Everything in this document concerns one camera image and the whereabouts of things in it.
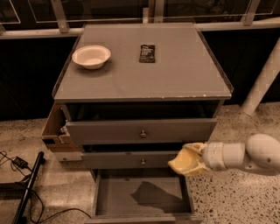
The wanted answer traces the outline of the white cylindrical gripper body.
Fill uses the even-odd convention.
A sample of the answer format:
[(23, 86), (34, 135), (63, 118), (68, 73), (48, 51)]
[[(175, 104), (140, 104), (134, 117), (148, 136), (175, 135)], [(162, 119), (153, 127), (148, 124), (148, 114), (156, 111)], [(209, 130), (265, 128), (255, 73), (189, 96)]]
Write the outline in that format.
[(204, 149), (202, 159), (205, 165), (214, 171), (225, 171), (223, 160), (223, 143), (209, 143)]

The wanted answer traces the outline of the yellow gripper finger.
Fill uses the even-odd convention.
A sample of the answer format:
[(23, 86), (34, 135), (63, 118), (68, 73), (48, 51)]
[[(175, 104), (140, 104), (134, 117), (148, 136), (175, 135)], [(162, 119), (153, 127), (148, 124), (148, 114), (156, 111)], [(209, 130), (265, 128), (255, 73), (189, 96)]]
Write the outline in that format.
[(188, 149), (191, 151), (196, 152), (199, 155), (202, 155), (204, 152), (204, 149), (207, 147), (206, 143), (185, 143), (183, 145), (184, 149)]
[(202, 163), (176, 165), (176, 173), (186, 177), (198, 176), (208, 171), (209, 169), (205, 167)]

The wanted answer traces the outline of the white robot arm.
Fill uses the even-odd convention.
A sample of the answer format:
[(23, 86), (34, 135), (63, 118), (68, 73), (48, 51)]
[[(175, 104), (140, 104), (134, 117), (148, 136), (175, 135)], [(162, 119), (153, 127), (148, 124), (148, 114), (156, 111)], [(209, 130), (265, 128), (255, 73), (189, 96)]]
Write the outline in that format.
[[(258, 75), (241, 109), (248, 115), (269, 90), (280, 72), (280, 39)], [(280, 142), (272, 136), (255, 134), (246, 143), (186, 143), (168, 165), (180, 175), (197, 176), (210, 170), (238, 169), (259, 175), (280, 173)]]

